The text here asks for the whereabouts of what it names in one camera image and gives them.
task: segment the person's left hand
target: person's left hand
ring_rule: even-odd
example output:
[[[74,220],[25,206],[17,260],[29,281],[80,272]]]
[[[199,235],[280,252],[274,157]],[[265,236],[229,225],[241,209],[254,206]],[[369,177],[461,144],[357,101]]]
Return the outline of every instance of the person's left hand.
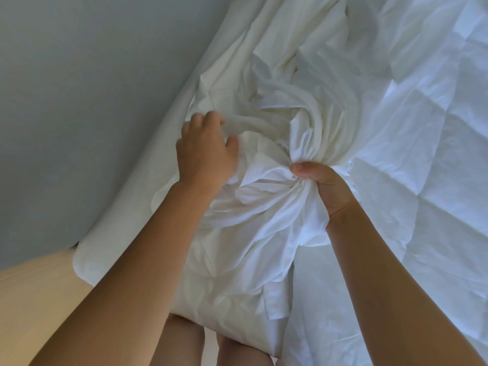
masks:
[[[230,135],[227,144],[221,125],[225,119],[218,112],[195,113],[181,128],[176,142],[180,182],[217,193],[237,168],[239,143]]]

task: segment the hand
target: hand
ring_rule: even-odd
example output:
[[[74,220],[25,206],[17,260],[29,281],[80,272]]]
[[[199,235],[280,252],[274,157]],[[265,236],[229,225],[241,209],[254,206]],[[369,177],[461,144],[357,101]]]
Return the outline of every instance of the hand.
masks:
[[[227,144],[220,126],[225,119],[218,112],[195,113],[181,128],[176,142],[180,182],[202,187],[216,194],[237,168],[239,143],[231,135]]]
[[[317,182],[319,195],[331,219],[339,211],[357,203],[351,189],[342,177],[324,164],[316,162],[294,163],[290,170],[298,177],[311,178]]]

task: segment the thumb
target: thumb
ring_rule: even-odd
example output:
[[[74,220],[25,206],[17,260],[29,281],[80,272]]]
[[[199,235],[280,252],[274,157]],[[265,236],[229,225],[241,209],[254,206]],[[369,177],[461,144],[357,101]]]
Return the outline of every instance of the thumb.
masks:
[[[234,157],[239,154],[239,141],[237,140],[237,135],[229,135],[227,138],[227,143],[225,144],[227,151]]]
[[[326,178],[328,173],[328,167],[317,162],[294,163],[290,170],[300,178],[311,178],[317,182]]]

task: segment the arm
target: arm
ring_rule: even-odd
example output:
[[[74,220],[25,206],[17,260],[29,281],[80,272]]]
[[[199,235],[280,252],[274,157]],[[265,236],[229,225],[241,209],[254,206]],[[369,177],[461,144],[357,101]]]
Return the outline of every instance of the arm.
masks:
[[[31,365],[149,364],[205,210],[237,165],[217,113],[194,115],[177,143],[180,181]]]
[[[318,182],[330,216],[326,230],[373,363],[485,365],[394,256],[344,180],[319,163],[292,171]]]

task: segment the wooden floor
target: wooden floor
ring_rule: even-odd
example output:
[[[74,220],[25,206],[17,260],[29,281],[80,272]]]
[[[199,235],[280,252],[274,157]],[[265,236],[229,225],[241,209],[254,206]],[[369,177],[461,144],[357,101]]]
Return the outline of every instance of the wooden floor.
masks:
[[[74,249],[0,271],[0,365],[27,366],[91,286],[73,271]]]

